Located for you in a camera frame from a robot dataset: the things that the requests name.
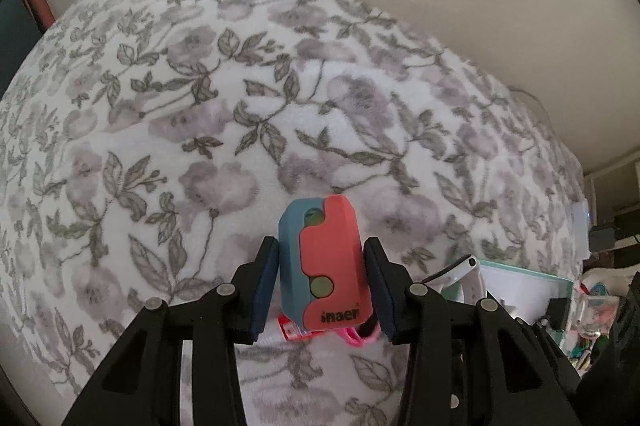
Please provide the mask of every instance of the green button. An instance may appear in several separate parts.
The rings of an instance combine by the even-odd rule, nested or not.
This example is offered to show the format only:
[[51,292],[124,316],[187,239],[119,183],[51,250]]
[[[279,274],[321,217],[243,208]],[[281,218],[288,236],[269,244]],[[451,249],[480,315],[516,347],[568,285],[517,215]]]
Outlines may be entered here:
[[326,276],[318,276],[311,282],[311,294],[316,298],[326,298],[334,291],[334,282]]
[[322,222],[324,222],[324,213],[322,212],[322,209],[315,207],[313,209],[309,209],[305,213],[305,227],[320,225]]

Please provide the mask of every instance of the red tag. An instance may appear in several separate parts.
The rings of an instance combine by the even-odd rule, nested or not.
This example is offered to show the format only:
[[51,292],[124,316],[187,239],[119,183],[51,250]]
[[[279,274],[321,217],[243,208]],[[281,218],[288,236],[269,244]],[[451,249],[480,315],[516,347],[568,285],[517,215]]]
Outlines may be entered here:
[[278,317],[278,324],[286,341],[309,340],[314,336],[321,336],[322,334],[324,334],[324,331],[309,332],[308,330],[303,330],[284,314],[281,314]]

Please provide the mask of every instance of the bed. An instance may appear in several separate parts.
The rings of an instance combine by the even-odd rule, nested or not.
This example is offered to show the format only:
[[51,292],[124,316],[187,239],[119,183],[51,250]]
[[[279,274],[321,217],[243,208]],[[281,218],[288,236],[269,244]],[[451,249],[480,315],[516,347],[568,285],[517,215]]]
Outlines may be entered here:
[[[295,198],[348,196],[416,279],[466,253],[580,274],[575,156],[360,0],[78,0],[0,121],[2,320],[69,406],[143,301],[228,280]],[[333,334],[239,350],[248,423],[386,424],[405,355]]]

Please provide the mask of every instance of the blue body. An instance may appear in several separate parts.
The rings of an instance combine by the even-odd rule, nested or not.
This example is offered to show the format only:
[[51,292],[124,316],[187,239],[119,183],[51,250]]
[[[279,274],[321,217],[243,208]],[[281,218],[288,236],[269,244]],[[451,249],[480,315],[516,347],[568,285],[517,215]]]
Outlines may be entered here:
[[315,298],[311,294],[309,278],[302,272],[300,232],[305,228],[305,213],[309,209],[323,207],[324,199],[320,198],[294,200],[282,214],[278,224],[282,311],[301,329],[305,328],[305,309]]

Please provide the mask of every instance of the printed logo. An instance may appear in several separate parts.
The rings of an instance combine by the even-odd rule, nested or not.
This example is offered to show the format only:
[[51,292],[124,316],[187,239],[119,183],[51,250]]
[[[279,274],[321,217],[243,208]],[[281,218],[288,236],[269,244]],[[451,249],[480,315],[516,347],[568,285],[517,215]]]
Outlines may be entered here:
[[358,319],[360,309],[352,309],[344,312],[323,312],[321,316],[322,323],[336,323],[341,321],[353,321]]

